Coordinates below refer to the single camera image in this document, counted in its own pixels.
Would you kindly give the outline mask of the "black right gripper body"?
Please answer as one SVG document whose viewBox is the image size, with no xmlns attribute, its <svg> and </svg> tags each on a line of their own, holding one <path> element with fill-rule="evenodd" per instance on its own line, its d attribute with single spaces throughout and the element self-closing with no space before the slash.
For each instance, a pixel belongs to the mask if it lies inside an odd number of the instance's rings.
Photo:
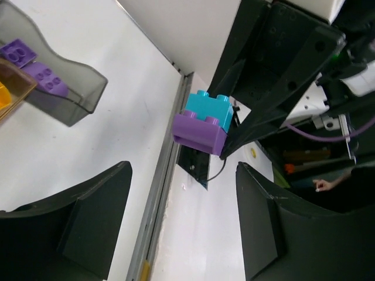
<svg viewBox="0 0 375 281">
<path fill-rule="evenodd" d="M 356 96 L 343 82 L 344 79 L 367 70 L 368 65 L 374 61 L 374 18 L 337 18 L 333 26 L 345 34 L 346 45 L 323 68 L 317 85 L 323 88 L 327 97 L 325 104 L 329 106 L 329 110 L 325 115 L 337 117 L 374 107 L 374 90 L 361 97 Z"/>
</svg>

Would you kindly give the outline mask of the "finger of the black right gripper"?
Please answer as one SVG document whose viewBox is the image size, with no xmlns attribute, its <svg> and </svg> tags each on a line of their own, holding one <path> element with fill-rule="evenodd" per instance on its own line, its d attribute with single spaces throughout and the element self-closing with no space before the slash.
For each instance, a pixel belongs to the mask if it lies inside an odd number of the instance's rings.
<svg viewBox="0 0 375 281">
<path fill-rule="evenodd" d="M 241 1 L 209 86 L 250 107 L 220 154 L 280 128 L 318 74 L 346 44 L 338 28 L 285 1 Z"/>
</svg>

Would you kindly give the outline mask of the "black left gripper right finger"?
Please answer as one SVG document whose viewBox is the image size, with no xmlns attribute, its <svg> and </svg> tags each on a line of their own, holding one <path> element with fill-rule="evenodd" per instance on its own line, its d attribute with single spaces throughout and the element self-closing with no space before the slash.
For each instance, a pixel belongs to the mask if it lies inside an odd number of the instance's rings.
<svg viewBox="0 0 375 281">
<path fill-rule="evenodd" d="M 240 162 L 236 191 L 247 280 L 373 280 L 374 207 L 314 205 Z"/>
</svg>

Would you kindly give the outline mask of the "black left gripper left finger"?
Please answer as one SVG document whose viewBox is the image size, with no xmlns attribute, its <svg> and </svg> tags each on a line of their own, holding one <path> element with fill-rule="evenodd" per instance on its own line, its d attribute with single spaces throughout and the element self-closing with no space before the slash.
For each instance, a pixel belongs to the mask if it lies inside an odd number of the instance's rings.
<svg viewBox="0 0 375 281">
<path fill-rule="evenodd" d="M 1 212 L 2 280 L 107 280 L 131 187 L 122 161 L 50 197 Z"/>
</svg>

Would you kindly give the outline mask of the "small teal lego plate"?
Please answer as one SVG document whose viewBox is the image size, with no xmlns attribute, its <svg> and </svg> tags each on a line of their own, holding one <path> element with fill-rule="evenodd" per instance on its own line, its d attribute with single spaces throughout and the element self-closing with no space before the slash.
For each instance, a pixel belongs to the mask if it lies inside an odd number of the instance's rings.
<svg viewBox="0 0 375 281">
<path fill-rule="evenodd" d="M 216 118 L 221 128 L 226 133 L 229 131 L 233 108 L 228 96 L 218 95 L 212 98 L 208 92 L 199 90 L 196 94 L 189 94 L 185 109 L 195 112 L 199 120 L 204 121 L 207 116 Z"/>
</svg>

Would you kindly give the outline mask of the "purple lego brick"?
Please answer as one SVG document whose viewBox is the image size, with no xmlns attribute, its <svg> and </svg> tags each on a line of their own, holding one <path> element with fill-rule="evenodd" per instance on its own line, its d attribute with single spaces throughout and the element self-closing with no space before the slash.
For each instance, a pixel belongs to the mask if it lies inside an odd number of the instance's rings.
<svg viewBox="0 0 375 281">
<path fill-rule="evenodd" d="M 190 110 L 174 116 L 172 136 L 180 145 L 216 156 L 221 155 L 227 138 L 217 118 L 207 116 L 200 120 L 197 113 Z"/>
</svg>

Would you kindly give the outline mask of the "yellow lego piece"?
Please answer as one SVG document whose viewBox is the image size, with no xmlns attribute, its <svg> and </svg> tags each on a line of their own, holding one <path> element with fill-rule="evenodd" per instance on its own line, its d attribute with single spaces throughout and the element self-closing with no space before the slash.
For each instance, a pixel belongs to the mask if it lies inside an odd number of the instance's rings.
<svg viewBox="0 0 375 281">
<path fill-rule="evenodd" d="M 12 103 L 11 93 L 8 88 L 0 83 L 0 110 L 10 106 Z"/>
</svg>

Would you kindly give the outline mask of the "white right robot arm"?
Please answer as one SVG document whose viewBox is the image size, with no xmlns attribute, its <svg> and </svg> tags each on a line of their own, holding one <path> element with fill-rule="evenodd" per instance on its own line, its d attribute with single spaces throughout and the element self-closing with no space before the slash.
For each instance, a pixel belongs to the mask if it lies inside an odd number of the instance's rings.
<svg viewBox="0 0 375 281">
<path fill-rule="evenodd" d="M 332 26 L 342 1 L 241 1 L 212 95 L 240 80 L 270 83 L 221 152 L 276 133 L 317 75 L 346 45 Z M 236 170 L 247 280 L 373 280 L 374 206 L 337 213 L 314 205 L 240 162 Z"/>
</svg>

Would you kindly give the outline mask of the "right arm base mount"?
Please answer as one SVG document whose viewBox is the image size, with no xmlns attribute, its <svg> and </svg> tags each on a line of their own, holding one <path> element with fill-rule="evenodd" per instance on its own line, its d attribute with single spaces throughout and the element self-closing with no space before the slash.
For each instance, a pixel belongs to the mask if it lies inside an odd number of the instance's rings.
<svg viewBox="0 0 375 281">
<path fill-rule="evenodd" d="M 217 174 L 209 177 L 210 157 L 211 155 L 208 153 L 181 146 L 177 164 L 207 190 L 208 182 L 220 175 L 227 162 L 227 159 L 224 159 L 223 165 Z"/>
</svg>

